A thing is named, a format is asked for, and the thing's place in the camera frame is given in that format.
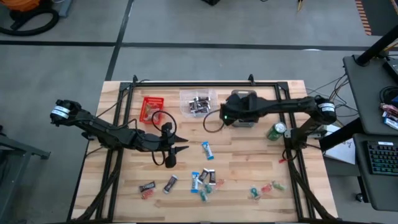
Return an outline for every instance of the soda can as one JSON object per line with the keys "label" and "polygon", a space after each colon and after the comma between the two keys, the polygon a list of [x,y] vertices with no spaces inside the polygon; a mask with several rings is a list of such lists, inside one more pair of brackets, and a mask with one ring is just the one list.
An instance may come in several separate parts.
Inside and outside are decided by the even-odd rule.
{"label": "soda can", "polygon": [[267,138],[271,141],[278,140],[286,131],[286,125],[282,122],[278,122],[270,128],[267,132]]}

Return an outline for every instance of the keyboard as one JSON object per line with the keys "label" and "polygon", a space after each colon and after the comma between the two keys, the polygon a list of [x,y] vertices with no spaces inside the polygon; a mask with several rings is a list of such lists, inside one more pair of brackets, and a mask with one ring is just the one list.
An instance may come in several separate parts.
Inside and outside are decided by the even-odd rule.
{"label": "keyboard", "polygon": [[372,174],[398,175],[398,143],[367,141]]}

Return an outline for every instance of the red plastic basket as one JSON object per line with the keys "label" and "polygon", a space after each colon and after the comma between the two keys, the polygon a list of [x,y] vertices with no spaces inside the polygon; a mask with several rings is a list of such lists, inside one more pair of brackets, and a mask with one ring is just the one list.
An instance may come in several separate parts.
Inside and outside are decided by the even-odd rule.
{"label": "red plastic basket", "polygon": [[[157,110],[163,110],[163,104],[164,98],[145,96],[141,106],[139,121],[144,124],[152,124],[152,114]],[[160,120],[162,119],[162,114],[157,113],[155,114],[155,116],[158,116],[158,120],[154,119],[154,123],[158,125],[160,124]]]}

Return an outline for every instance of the wooden tabletop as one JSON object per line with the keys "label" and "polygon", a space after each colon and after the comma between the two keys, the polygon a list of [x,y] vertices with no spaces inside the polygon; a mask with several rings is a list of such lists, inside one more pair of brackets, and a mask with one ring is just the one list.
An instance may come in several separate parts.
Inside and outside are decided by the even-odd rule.
{"label": "wooden tabletop", "polygon": [[[306,96],[302,80],[287,81],[291,98]],[[99,99],[97,114],[112,106],[118,97],[120,82],[105,82]],[[129,119],[139,118],[144,96],[157,96],[165,99],[164,110],[177,121],[177,135],[189,139],[189,142],[176,146],[190,146],[177,154],[177,165],[172,169],[156,166],[151,154],[135,150],[124,150],[118,197],[114,211],[115,222],[294,222],[297,221],[292,186],[287,163],[279,163],[284,150],[283,139],[268,141],[265,132],[279,121],[277,114],[260,118],[253,128],[224,128],[218,133],[207,133],[202,126],[203,118],[186,118],[180,111],[180,90],[192,88],[135,88]],[[223,102],[232,90],[256,90],[257,95],[270,100],[275,99],[275,92],[270,87],[250,88],[215,88],[217,104]],[[122,123],[124,107],[121,110]],[[208,118],[208,129],[216,129],[221,121],[217,114]],[[102,119],[112,123],[114,109],[102,115]],[[295,114],[300,126],[308,115]],[[138,123],[138,128],[148,133],[158,134],[151,124]],[[201,147],[203,141],[209,141],[215,159],[208,161]],[[315,140],[308,143],[318,145]],[[98,142],[91,142],[88,152],[99,147]],[[336,207],[330,189],[322,153],[319,149],[308,147],[303,150],[310,188],[321,204],[337,217]],[[80,216],[93,201],[101,186],[106,149],[92,153],[86,158],[80,185],[73,208],[72,218]],[[161,154],[155,158],[161,160]],[[198,194],[190,193],[192,171],[201,172],[203,168],[214,169],[217,179],[224,179],[225,184],[219,191],[208,196],[209,202],[203,203]],[[170,194],[162,189],[171,175],[178,177]],[[155,181],[155,194],[141,199],[138,186]],[[250,186],[261,188],[273,180],[287,186],[286,191],[274,189],[263,194],[256,201],[250,198]],[[300,189],[300,198],[304,214],[308,214],[305,197]]]}

